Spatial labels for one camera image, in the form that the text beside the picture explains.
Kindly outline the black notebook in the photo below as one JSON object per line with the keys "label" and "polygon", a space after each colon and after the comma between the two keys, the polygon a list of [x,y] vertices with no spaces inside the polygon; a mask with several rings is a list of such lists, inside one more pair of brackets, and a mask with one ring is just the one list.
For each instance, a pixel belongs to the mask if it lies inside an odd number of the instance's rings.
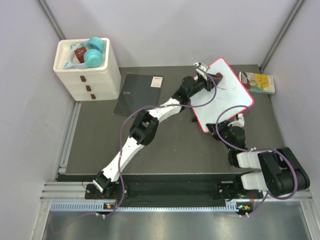
{"label": "black notebook", "polygon": [[162,76],[128,73],[113,113],[129,116],[142,107],[156,106],[162,82]]}

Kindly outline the pink framed whiteboard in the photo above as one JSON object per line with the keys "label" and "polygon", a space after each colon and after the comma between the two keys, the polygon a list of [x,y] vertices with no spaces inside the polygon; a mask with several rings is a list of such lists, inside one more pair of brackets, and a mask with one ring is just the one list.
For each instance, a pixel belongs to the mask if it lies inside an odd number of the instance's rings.
{"label": "pink framed whiteboard", "polygon": [[228,62],[220,57],[209,65],[210,74],[222,74],[217,89],[201,90],[191,97],[191,104],[202,107],[193,108],[194,115],[203,133],[209,133],[206,124],[215,124],[217,120],[230,120],[234,115],[253,106],[255,100],[241,83]]}

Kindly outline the yellow green book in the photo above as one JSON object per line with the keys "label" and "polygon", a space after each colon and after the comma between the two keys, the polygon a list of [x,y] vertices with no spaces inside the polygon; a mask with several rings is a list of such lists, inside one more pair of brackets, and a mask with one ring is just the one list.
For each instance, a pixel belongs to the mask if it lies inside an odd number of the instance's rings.
{"label": "yellow green book", "polygon": [[240,71],[239,80],[251,93],[273,95],[275,93],[274,77],[272,75]]}

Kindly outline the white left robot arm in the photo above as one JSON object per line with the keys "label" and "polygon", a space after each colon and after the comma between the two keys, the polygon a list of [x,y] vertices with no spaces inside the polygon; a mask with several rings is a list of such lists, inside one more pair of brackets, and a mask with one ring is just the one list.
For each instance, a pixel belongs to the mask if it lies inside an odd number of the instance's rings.
{"label": "white left robot arm", "polygon": [[192,105],[191,97],[198,96],[202,90],[207,92],[216,90],[222,79],[223,75],[219,72],[216,74],[197,73],[197,79],[186,76],[183,78],[179,89],[165,103],[159,106],[147,105],[134,112],[136,117],[129,129],[126,142],[119,141],[119,153],[93,180],[97,194],[102,198],[109,198],[114,191],[112,184],[119,179],[121,171],[133,156],[153,141],[159,124],[186,108],[200,108],[211,103],[215,98],[214,96],[209,101],[199,105]]}

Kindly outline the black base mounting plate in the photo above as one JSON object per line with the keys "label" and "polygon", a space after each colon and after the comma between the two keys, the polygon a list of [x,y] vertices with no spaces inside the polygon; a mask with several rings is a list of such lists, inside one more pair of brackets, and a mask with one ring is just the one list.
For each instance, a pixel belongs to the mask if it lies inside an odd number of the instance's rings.
{"label": "black base mounting plate", "polygon": [[222,207],[225,202],[262,199],[257,190],[237,193],[233,173],[125,174],[124,185],[115,183],[109,195],[93,184],[86,186],[87,200],[121,201],[122,207]]}

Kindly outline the teal cat ear headphones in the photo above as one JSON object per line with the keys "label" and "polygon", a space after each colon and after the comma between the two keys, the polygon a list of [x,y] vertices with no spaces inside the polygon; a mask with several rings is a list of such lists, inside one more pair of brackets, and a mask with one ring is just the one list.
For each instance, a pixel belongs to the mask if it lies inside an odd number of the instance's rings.
{"label": "teal cat ear headphones", "polygon": [[[104,41],[99,37],[92,37],[87,41],[82,41],[78,44],[70,46],[67,62],[63,66],[64,69],[87,69],[99,67],[103,61]],[[75,51],[85,48],[86,52],[83,55],[83,63],[73,63]]]}

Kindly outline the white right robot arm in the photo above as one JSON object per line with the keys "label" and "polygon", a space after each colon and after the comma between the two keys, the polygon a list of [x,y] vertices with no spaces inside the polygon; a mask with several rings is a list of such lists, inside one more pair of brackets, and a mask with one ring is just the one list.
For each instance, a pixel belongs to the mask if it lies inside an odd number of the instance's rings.
{"label": "white right robot arm", "polygon": [[276,151],[248,149],[243,120],[207,123],[206,127],[214,139],[227,147],[231,166],[259,170],[235,178],[233,192],[237,197],[245,198],[252,190],[257,190],[278,198],[310,187],[308,174],[289,147]]}

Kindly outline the white drawer unit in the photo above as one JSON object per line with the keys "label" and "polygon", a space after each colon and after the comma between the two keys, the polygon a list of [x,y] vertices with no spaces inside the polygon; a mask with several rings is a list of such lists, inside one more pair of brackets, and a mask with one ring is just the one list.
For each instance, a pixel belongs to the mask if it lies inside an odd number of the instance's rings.
{"label": "white drawer unit", "polygon": [[[99,67],[86,69],[64,69],[72,44],[88,41],[88,39],[61,40],[58,43],[53,70],[75,101],[115,100],[119,97],[121,74],[116,57],[108,38],[100,38],[104,42],[103,59]],[[80,64],[76,56],[74,64]]]}

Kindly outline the brown cube toy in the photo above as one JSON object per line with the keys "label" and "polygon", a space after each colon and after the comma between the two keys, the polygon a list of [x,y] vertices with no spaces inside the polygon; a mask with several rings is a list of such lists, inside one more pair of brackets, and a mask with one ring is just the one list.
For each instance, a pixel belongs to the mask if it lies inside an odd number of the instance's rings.
{"label": "brown cube toy", "polygon": [[84,55],[87,52],[87,48],[86,47],[79,47],[76,50],[74,50],[75,53],[75,57],[77,58],[77,60],[79,61],[79,63],[84,63]]}

